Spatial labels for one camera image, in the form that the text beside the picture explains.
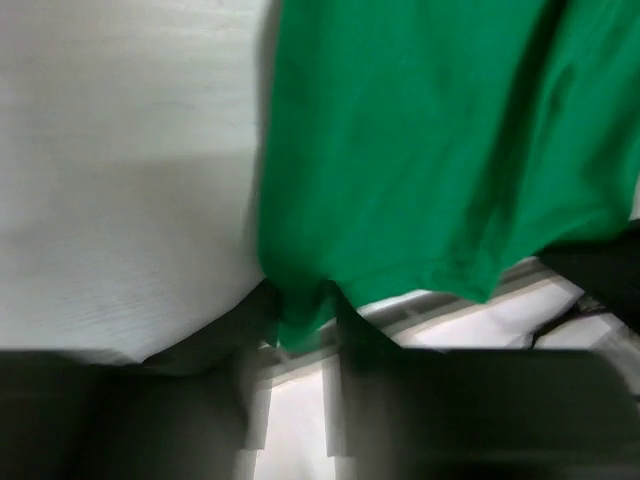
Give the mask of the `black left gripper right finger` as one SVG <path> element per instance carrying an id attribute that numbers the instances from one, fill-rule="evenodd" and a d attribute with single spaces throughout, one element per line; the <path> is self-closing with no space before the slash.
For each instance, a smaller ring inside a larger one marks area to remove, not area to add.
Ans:
<path id="1" fill-rule="evenodd" d="M 343 479 L 635 479 L 639 408 L 585 350 L 404 347 L 334 293 Z"/>

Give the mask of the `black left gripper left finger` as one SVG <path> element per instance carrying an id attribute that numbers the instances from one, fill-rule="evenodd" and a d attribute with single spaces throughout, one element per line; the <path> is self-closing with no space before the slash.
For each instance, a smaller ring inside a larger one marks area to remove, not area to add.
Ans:
<path id="1" fill-rule="evenodd" d="M 249 479 L 270 395 L 260 345 L 280 299 L 237 306 L 140 363 L 62 351 L 1 355 L 5 479 Z"/>

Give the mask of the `green t shirt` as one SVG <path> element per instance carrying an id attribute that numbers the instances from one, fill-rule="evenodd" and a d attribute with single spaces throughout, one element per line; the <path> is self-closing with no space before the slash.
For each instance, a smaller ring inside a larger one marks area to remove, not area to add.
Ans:
<path id="1" fill-rule="evenodd" d="M 258 256 L 297 349 L 351 304 L 475 302 L 618 235 L 639 178 L 635 1 L 285 1 Z"/>

